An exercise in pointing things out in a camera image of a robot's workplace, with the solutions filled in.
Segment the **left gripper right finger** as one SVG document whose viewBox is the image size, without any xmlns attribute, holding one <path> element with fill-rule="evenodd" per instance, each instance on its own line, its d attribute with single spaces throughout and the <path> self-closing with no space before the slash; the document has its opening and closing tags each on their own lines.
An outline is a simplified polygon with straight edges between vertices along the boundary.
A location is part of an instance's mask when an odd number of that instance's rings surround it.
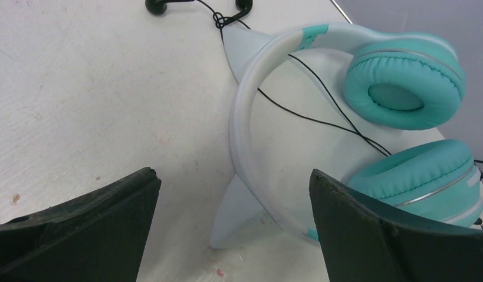
<svg viewBox="0 0 483 282">
<path fill-rule="evenodd" d="M 318 169 L 309 193 L 330 281 L 483 281 L 483 230 L 416 216 Z"/>
</svg>

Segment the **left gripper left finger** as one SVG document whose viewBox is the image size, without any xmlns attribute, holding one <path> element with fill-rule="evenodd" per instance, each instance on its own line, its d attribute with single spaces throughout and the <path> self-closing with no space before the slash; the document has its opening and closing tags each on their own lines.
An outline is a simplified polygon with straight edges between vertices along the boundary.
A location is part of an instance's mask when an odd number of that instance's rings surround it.
<svg viewBox="0 0 483 282">
<path fill-rule="evenodd" d="M 0 281 L 135 281 L 160 186 L 145 167 L 0 224 Z"/>
</svg>

